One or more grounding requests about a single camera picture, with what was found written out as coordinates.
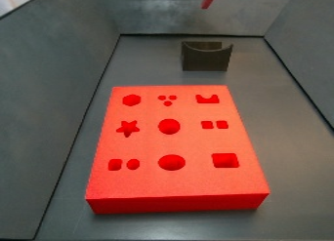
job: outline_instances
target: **red foam block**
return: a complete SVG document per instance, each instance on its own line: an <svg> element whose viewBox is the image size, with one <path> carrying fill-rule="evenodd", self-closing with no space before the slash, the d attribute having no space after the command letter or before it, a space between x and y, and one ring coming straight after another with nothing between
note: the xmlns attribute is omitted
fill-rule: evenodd
<svg viewBox="0 0 334 241"><path fill-rule="evenodd" d="M255 209L267 195L226 86L114 88L86 190L96 214Z"/></svg>

